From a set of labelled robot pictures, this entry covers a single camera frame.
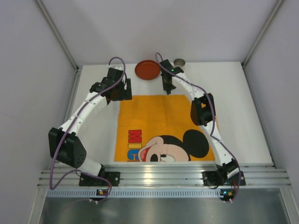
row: gray wall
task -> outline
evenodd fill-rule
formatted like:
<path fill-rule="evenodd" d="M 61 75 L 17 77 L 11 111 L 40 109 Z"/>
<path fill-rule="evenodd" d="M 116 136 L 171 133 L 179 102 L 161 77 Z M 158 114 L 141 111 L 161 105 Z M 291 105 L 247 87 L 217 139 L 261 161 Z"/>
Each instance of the gray wall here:
<path fill-rule="evenodd" d="M 44 0 L 80 65 L 242 61 L 276 0 Z"/>
<path fill-rule="evenodd" d="M 247 66 L 274 156 L 299 199 L 299 1 L 287 0 Z"/>
<path fill-rule="evenodd" d="M 32 0 L 0 7 L 0 223 L 24 224 L 74 70 Z"/>

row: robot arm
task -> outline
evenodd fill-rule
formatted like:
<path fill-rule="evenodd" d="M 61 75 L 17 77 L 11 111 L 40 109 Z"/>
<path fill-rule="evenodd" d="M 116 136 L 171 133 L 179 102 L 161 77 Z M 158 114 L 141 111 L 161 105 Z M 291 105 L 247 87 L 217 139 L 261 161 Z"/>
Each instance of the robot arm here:
<path fill-rule="evenodd" d="M 103 90 L 116 83 L 121 78 L 122 73 L 122 70 L 109 68 L 107 77 L 103 78 L 102 82 L 96 82 L 92 85 L 79 109 L 58 129 L 52 128 L 49 131 L 50 155 L 52 158 L 61 138 L 67 132 L 59 149 L 57 160 L 86 173 L 103 176 L 104 166 L 88 157 L 80 138 L 83 137 L 97 114 L 111 101 L 132 99 L 131 80 L 128 78 L 99 95 Z"/>
<path fill-rule="evenodd" d="M 212 94 L 208 94 L 212 103 L 211 108 L 206 94 L 201 89 L 190 85 L 191 82 L 180 67 L 173 68 L 168 60 L 162 61 L 160 66 L 164 68 L 161 69 L 162 81 L 163 89 L 167 92 L 167 94 L 170 94 L 171 90 L 178 87 L 184 91 L 184 94 L 192 103 L 191 119 L 195 125 L 200 126 L 213 150 L 217 167 L 217 171 L 215 173 L 215 176 L 218 178 L 217 184 L 224 184 L 228 179 L 237 175 L 240 170 L 236 160 L 230 153 L 228 153 L 224 145 L 221 143 L 222 139 L 216 122 L 213 135 L 210 135 L 213 128 L 212 109 L 215 114 Z M 169 72 L 165 71 L 165 69 L 174 73 L 176 76 L 172 76 Z"/>

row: red dish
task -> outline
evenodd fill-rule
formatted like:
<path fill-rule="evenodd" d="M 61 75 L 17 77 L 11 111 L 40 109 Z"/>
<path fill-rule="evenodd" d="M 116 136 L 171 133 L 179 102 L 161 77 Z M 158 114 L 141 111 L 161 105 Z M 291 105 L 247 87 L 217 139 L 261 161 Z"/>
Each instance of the red dish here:
<path fill-rule="evenodd" d="M 160 66 L 152 60 L 139 62 L 135 67 L 136 75 L 143 80 L 152 80 L 160 74 Z"/>

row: enclosure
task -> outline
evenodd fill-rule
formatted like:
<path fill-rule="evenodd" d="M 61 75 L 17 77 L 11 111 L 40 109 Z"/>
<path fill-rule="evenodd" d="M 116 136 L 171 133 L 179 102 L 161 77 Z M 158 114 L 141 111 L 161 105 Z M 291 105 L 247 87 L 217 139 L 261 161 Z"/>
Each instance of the enclosure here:
<path fill-rule="evenodd" d="M 2 5 L 2 223 L 299 223 L 297 1 L 28 0 Z M 155 61 L 156 52 L 171 62 L 184 59 L 181 68 L 188 79 L 213 94 L 221 137 L 246 181 L 232 204 L 219 199 L 229 186 L 205 186 L 203 173 L 216 169 L 211 149 L 204 158 L 187 153 L 189 161 L 168 163 L 128 162 L 139 161 L 141 154 L 127 151 L 128 157 L 118 156 L 130 144 L 120 142 L 120 126 L 135 122 L 128 117 L 121 122 L 124 108 L 138 114 L 145 108 L 144 97 L 155 99 L 153 105 L 159 100 L 170 105 L 168 99 L 184 94 L 176 88 L 168 96 L 161 76 L 137 77 L 136 65 Z M 97 205 L 88 200 L 103 188 L 79 186 L 82 177 L 76 173 L 49 189 L 48 133 L 80 108 L 91 86 L 107 76 L 114 56 L 126 63 L 133 99 L 110 102 L 81 138 L 90 158 L 107 172 L 120 173 L 118 186 Z M 120 61 L 110 67 L 116 66 L 124 70 Z M 173 107 L 179 110 L 184 104 L 177 102 Z M 146 113 L 160 108 L 144 110 L 146 126 L 163 126 Z M 170 113 L 163 119 L 179 124 Z M 149 135 L 144 131 L 140 137 L 135 143 L 145 147 Z M 56 161 L 53 182 L 71 170 Z"/>

